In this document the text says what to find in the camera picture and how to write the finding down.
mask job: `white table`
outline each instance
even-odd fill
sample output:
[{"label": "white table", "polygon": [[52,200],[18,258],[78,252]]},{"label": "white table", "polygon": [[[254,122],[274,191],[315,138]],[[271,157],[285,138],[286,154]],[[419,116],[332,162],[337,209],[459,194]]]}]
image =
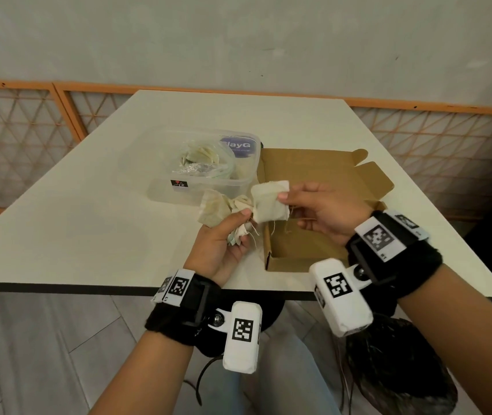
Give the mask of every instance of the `white table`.
[{"label": "white table", "polygon": [[[0,216],[1,291],[152,294],[181,267],[197,208],[114,183],[120,153],[153,125],[248,132],[269,148],[365,148],[395,184],[388,206],[425,227],[444,261],[492,297],[491,272],[345,102],[157,90],[137,92]],[[226,288],[312,297],[307,274],[265,272],[255,252]]]}]

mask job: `wrist strap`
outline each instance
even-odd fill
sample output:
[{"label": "wrist strap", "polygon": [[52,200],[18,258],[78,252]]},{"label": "wrist strap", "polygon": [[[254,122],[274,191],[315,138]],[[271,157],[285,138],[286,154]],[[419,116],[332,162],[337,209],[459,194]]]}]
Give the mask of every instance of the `wrist strap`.
[{"label": "wrist strap", "polygon": [[217,308],[221,287],[206,277],[180,269],[165,279],[160,290],[154,296],[156,307],[145,328],[194,345],[196,336]]},{"label": "wrist strap", "polygon": [[387,284],[395,299],[413,293],[442,265],[439,251],[420,240],[428,234],[417,235],[389,212],[374,211],[355,231],[346,244],[350,265],[359,263],[376,286]]}]

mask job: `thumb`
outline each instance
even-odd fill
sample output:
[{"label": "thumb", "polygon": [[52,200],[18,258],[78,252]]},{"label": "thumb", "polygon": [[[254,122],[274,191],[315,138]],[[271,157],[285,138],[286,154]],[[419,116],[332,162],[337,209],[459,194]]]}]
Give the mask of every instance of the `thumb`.
[{"label": "thumb", "polygon": [[218,237],[227,238],[233,230],[246,223],[251,217],[250,209],[243,209],[241,212],[235,212],[227,216],[221,223],[216,225],[212,230]]},{"label": "thumb", "polygon": [[316,211],[319,208],[319,192],[290,191],[277,195],[280,202],[287,205],[309,208]]}]

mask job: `open cardboard box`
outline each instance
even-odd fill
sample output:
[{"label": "open cardboard box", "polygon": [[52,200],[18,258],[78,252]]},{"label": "open cardboard box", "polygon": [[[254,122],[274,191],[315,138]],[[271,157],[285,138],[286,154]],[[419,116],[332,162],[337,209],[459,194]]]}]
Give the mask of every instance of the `open cardboard box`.
[{"label": "open cardboard box", "polygon": [[[374,161],[358,165],[367,151],[292,150],[263,148],[258,165],[260,183],[288,180],[325,182],[334,188],[360,195],[373,209],[384,210],[380,199],[394,184]],[[268,223],[264,227],[265,269],[272,272],[307,272],[310,266],[327,258],[340,259],[346,266],[348,252],[321,233],[302,230],[293,218]]]}]

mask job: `white wall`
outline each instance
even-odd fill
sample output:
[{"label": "white wall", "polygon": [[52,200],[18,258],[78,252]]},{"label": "white wall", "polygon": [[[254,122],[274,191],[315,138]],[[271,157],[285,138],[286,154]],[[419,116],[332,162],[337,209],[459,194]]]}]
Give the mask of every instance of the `white wall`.
[{"label": "white wall", "polygon": [[0,78],[492,105],[492,0],[0,0]]}]

